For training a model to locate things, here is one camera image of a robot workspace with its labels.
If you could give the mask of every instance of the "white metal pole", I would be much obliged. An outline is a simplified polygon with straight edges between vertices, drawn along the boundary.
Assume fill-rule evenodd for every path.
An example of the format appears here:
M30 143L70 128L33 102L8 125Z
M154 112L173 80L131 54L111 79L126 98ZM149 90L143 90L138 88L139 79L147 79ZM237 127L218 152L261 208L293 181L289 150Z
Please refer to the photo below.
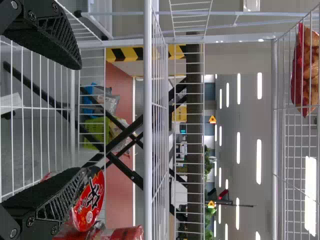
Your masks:
M165 45L165 55L164 55L164 61L165 61L165 66L164 66L164 81L165 81L165 98L164 98L164 102L165 102L165 107L166 107L166 111L165 111L165 171L166 171L166 226L167 226L167 235L170 234L170 193L169 191L171 191L170 189L170 185L169 185L169 124L171 123L171 121L169 121L169 73L168 73L168 59L169 59L169 51L168 51L168 44Z
M271 42L272 240L277 240L277 41Z
M144 230L145 240L152 240L152 7L144 0L144 88L143 88L143 151L144 151Z
M75 91L76 91L76 74L75 70L71 70L71 91L70 91L70 153L71 153L71 166L76 166L76 104L75 104Z

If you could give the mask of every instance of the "yellow sign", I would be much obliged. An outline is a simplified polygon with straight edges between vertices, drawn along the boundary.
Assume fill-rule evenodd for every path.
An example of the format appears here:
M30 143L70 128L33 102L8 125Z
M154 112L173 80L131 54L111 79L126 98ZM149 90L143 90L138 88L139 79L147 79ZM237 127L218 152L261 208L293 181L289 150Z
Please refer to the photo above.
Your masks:
M209 123L211 123L211 124L216 124L217 123L217 120L216 120L215 116L212 115L210 117Z
M186 122L187 121L187 107L180 106L172 113L172 121Z
M216 207L216 203L214 202L214 201L210 201L209 203L208 203L208 208L209 209L214 209Z

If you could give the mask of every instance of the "brown pillar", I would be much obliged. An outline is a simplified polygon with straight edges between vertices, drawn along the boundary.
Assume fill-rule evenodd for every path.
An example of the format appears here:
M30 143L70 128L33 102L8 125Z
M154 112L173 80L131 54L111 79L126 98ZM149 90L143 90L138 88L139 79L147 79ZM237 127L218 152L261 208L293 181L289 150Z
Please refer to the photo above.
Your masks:
M201 64L189 64L189 63L201 63L202 55L199 54L201 52L201 46L199 44L187 44L186 45L186 53L195 53L195 54L186 54L186 102L187 102L187 113L195 114L195 115L187 115L187 123L191 125L187 125L187 133L191 135L187 135L187 143L191 145L187 145L187 152L194 153L188 154L186 158L187 163L197 163L197 164L188 164L187 165L187 181L189 183L202 183L203 178L203 146L199 143L202 143L202 135L203 126L200 125L203 122L203 116L201 115L203 111L202 104L194 104L194 103L202 103L203 102L203 86L201 84L202 76L202 66ZM200 214L203 212L203 205L195 204L201 203L203 201L203 185L202 184L188 184L187 188L187 221L193 223L202 223L203 215ZM203 232L202 224L187 224L188 232L201 233ZM199 240L203 236L199 234L188 233L188 240Z

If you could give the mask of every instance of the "red wall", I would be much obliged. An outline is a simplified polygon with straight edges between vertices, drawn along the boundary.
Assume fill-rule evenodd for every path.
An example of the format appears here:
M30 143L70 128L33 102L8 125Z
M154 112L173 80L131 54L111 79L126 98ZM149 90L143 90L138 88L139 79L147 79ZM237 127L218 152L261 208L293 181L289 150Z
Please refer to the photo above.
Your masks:
M113 95L120 95L115 115L128 124L133 119L133 78L113 64L106 63L106 86ZM120 158L130 169L132 156ZM106 170L106 226L109 229L133 225L133 182L116 166Z

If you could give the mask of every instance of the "red snack bag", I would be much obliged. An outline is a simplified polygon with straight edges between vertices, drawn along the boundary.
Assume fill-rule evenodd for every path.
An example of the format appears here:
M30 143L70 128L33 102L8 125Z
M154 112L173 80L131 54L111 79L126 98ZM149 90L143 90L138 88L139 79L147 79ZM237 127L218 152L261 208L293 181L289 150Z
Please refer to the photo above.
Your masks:
M139 226L105 229L90 240L144 240L144 228Z
M88 231L96 222L105 195L104 173L99 167L91 167L91 172L80 186L79 200L70 212L70 221L79 232Z
M310 103L313 106L316 105L319 100L319 34L312 31L311 38L310 28L304 27L302 23L298 26L298 34L296 36L296 45L293 56L291 101L295 104L299 112L301 112L301 106L309 106ZM315 107L302 108L303 117L305 118L315 109Z

